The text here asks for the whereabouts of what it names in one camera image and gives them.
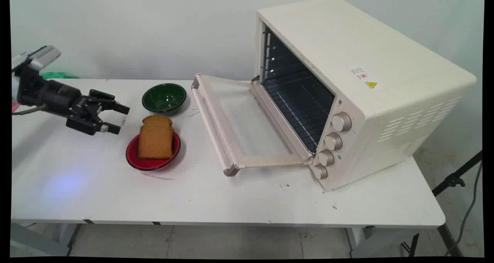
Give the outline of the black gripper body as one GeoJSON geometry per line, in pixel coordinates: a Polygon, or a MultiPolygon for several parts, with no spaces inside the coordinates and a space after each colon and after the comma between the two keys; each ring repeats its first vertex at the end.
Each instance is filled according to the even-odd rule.
{"type": "Polygon", "coordinates": [[[54,79],[45,80],[39,71],[28,65],[17,66],[16,76],[19,78],[16,102],[31,107],[16,112],[16,115],[43,111],[66,118],[66,126],[71,129],[94,135],[94,121],[102,120],[99,114],[103,110],[88,104],[89,95],[54,79]]]}

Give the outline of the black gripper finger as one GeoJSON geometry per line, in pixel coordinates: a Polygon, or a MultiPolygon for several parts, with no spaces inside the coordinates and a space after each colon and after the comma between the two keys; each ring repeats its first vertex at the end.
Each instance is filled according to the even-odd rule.
{"type": "Polygon", "coordinates": [[[89,91],[88,104],[97,105],[101,110],[114,110],[124,115],[128,115],[130,111],[129,107],[118,103],[115,96],[94,89],[89,91]]]}
{"type": "Polygon", "coordinates": [[[104,122],[102,120],[94,121],[94,134],[95,133],[111,133],[118,135],[120,133],[120,126],[104,122]]]}

